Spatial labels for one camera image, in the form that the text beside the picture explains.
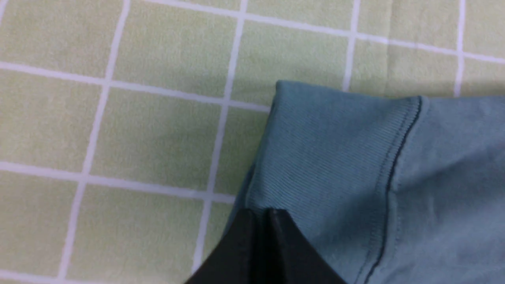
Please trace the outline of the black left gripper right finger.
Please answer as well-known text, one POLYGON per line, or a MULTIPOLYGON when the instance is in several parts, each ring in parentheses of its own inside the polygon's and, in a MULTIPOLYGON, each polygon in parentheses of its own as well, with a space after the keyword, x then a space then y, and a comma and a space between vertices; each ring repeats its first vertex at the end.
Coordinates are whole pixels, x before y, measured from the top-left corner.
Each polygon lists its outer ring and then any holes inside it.
POLYGON ((265 216, 265 283, 344 284, 301 233, 290 214, 268 209, 265 216))

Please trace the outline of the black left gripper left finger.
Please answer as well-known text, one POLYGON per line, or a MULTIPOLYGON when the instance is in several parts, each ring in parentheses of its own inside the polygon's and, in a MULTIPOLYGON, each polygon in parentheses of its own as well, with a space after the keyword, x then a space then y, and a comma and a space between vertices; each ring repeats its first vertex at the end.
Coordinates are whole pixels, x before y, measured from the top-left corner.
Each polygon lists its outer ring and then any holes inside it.
POLYGON ((239 210, 228 231, 187 284, 251 284, 257 221, 249 209, 239 210))

